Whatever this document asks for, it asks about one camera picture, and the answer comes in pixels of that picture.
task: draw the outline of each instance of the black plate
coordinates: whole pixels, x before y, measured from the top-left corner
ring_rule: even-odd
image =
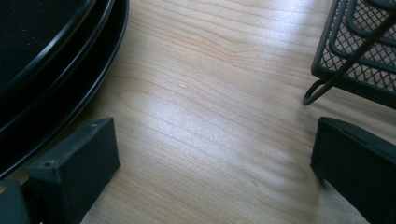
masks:
[[[95,2],[0,1],[0,103],[56,55]]]
[[[113,3],[114,0],[97,0],[84,22],[56,56],[35,75],[35,80],[3,101],[0,107],[0,138],[7,129],[18,125],[17,122],[23,122],[23,116],[31,113],[74,71],[102,31]]]
[[[55,137],[91,99],[118,51],[128,18],[128,0],[116,0],[101,34],[73,74],[19,127],[0,140],[0,179]]]

